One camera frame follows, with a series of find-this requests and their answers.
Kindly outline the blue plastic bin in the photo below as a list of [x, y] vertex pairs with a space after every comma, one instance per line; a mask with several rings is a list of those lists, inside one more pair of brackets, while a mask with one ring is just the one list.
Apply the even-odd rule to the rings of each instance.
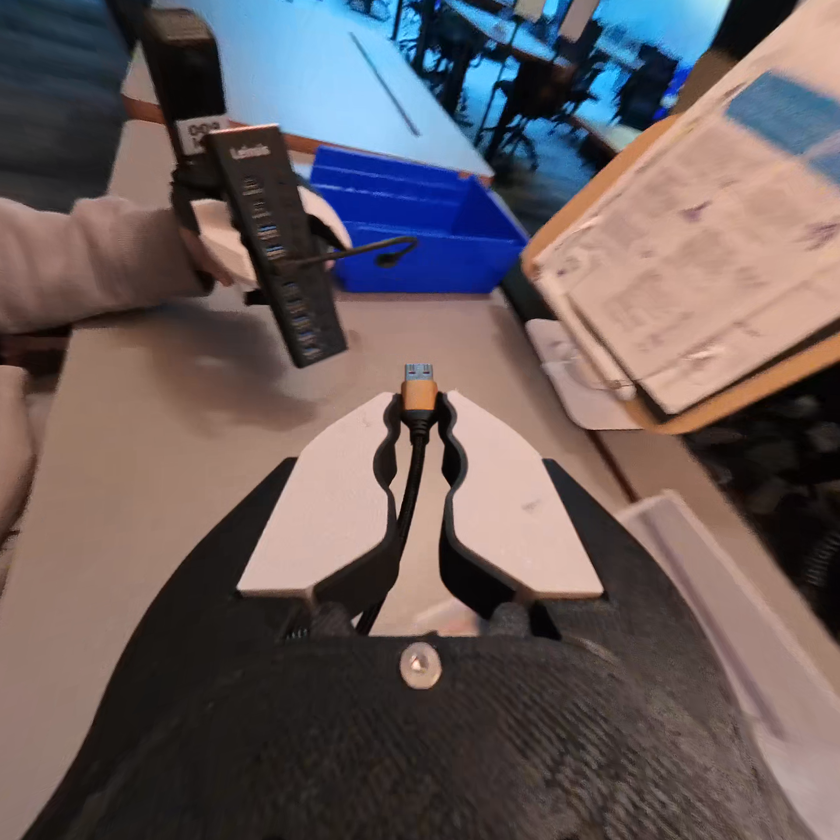
[[339, 260], [334, 273], [349, 292], [485, 295], [529, 241], [495, 193], [473, 175], [322, 146], [310, 183], [354, 246], [416, 238], [416, 247], [394, 267], [377, 264], [381, 253]]

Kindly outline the person's left hand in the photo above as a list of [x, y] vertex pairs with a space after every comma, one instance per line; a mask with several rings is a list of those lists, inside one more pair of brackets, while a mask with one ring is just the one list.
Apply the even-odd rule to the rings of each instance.
[[178, 234], [187, 253], [187, 258], [204, 285], [210, 288], [214, 285], [222, 287], [234, 285], [235, 279], [225, 266], [216, 259], [214, 254], [207, 249], [197, 234], [185, 227], [179, 227]]

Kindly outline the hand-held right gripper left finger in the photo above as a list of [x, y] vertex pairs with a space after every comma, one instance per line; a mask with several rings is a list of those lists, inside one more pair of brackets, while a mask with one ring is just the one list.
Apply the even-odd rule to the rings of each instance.
[[291, 468], [237, 590], [369, 607], [396, 582], [401, 403], [381, 393], [316, 436]]

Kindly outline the person's torso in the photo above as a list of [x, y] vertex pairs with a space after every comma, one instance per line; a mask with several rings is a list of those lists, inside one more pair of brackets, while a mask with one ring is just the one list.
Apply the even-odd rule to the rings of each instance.
[[28, 373], [1, 366], [1, 543], [23, 510], [36, 454], [28, 414]]

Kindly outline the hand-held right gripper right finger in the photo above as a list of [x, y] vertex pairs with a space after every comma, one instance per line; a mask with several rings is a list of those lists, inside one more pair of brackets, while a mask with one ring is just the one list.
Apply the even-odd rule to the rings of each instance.
[[448, 483], [438, 567], [467, 607], [592, 601], [604, 586], [550, 463], [525, 437], [459, 392], [438, 397]]

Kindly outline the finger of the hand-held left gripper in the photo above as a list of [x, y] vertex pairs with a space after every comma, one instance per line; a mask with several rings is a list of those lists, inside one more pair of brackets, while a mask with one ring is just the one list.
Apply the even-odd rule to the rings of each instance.
[[232, 211], [225, 201], [213, 198], [192, 200], [197, 236], [219, 263], [250, 263], [251, 258], [234, 226]]
[[309, 185], [299, 185], [297, 189], [310, 233], [321, 251], [350, 249], [351, 236], [332, 206]]

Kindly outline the white desk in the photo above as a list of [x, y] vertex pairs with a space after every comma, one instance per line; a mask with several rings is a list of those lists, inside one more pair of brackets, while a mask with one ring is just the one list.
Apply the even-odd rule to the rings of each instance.
[[[555, 459], [606, 509], [629, 504], [602, 437], [566, 416], [507, 300], [338, 295], [350, 350], [294, 369], [273, 318], [230, 289], [89, 322], [71, 338], [2, 598], [2, 838], [21, 838], [75, 758], [135, 627], [176, 565], [286, 457], [380, 392], [405, 362]], [[838, 838], [838, 652], [683, 444], [613, 434], [642, 497], [677, 491], [729, 552], [700, 590], [755, 681], [738, 698], [820, 838]], [[437, 573], [447, 485], [434, 435], [377, 633], [456, 609]]]

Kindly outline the person's left forearm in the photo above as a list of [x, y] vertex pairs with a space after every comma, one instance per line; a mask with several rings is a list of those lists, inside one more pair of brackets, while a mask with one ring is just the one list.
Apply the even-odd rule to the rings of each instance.
[[56, 213], [3, 198], [2, 335], [207, 295], [215, 280], [184, 233], [169, 206], [104, 196]]

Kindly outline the white table with wooden edge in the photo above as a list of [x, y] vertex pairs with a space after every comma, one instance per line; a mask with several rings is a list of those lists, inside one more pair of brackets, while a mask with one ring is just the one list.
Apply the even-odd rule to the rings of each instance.
[[232, 123], [277, 123], [305, 154], [338, 146], [494, 179], [382, 29], [341, 2], [158, 4], [213, 30]]

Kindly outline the black usb hub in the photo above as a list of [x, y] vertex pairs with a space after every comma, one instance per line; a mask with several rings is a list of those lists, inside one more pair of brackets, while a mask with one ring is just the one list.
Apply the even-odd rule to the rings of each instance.
[[275, 125], [208, 134], [204, 146], [258, 287], [297, 368], [348, 349], [286, 142]]

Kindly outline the group of black office chairs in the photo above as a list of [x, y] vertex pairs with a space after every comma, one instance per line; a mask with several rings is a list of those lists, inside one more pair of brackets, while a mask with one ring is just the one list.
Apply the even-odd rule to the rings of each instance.
[[630, 36], [600, 13], [602, 2], [396, 2], [396, 42], [439, 104], [463, 127], [466, 78], [486, 60], [498, 67], [474, 145], [507, 165], [539, 152], [529, 129], [583, 132], [583, 153], [605, 163], [668, 114], [687, 73], [653, 41]]

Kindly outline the wooden clipboard with papers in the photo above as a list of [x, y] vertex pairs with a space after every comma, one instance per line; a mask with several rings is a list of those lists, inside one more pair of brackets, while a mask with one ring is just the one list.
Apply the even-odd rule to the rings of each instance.
[[521, 257], [631, 427], [695, 432], [838, 365], [838, 2], [804, 2]]

